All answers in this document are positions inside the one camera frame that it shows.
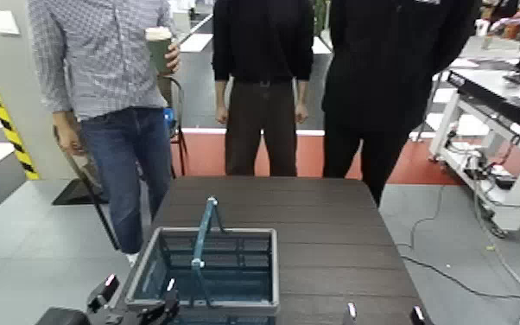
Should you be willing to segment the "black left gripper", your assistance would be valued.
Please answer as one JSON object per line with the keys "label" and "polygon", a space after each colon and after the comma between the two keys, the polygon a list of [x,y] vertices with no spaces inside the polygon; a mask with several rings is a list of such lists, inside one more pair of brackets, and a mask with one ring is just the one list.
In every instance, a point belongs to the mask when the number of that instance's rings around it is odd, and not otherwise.
{"label": "black left gripper", "polygon": [[116,293],[120,282],[115,274],[110,274],[88,296],[86,307],[91,324],[105,325],[145,325],[170,324],[179,315],[179,291],[176,279],[171,278],[164,300],[127,302],[123,300],[112,307],[109,302]]}

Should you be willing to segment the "checkered man right hand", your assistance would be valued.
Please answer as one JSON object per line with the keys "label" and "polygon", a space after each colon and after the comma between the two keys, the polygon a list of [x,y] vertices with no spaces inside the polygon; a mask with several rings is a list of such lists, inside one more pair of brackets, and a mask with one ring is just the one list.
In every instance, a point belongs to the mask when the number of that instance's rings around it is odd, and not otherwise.
{"label": "checkered man right hand", "polygon": [[75,128],[74,114],[72,112],[54,112],[52,118],[58,131],[60,147],[70,155],[83,156],[86,151]]}

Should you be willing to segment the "checkered man left hand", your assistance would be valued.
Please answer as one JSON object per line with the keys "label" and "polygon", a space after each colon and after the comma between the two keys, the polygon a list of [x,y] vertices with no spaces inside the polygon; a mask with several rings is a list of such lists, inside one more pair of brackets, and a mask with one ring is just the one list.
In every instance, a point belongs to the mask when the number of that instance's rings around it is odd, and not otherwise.
{"label": "checkered man left hand", "polygon": [[168,47],[168,52],[165,54],[166,68],[165,75],[170,75],[179,70],[181,64],[180,58],[181,49],[178,44],[172,43]]}

